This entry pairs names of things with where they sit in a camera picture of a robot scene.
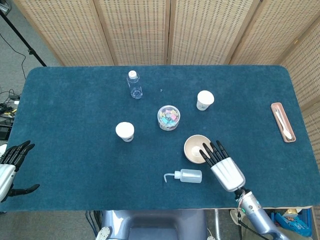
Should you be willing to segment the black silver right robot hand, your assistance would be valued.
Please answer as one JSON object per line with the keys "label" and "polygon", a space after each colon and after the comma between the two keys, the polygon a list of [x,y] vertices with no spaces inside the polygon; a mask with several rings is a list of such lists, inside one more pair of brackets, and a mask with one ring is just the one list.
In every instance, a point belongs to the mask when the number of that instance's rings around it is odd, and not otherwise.
{"label": "black silver right robot hand", "polygon": [[203,142],[204,150],[199,150],[201,157],[227,192],[242,189],[246,183],[244,174],[219,140],[216,141],[216,145],[218,149],[212,142],[209,143],[209,146]]}

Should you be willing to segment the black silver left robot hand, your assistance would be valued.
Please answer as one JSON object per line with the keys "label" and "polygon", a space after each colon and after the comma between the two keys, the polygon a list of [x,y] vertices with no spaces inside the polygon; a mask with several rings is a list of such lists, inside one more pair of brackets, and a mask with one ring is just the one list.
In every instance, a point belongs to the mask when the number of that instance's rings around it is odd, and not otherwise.
{"label": "black silver left robot hand", "polygon": [[8,197],[27,195],[36,191],[40,184],[34,184],[29,188],[15,189],[14,180],[20,170],[27,154],[35,147],[34,143],[27,140],[19,145],[8,147],[0,146],[0,202],[3,203]]}

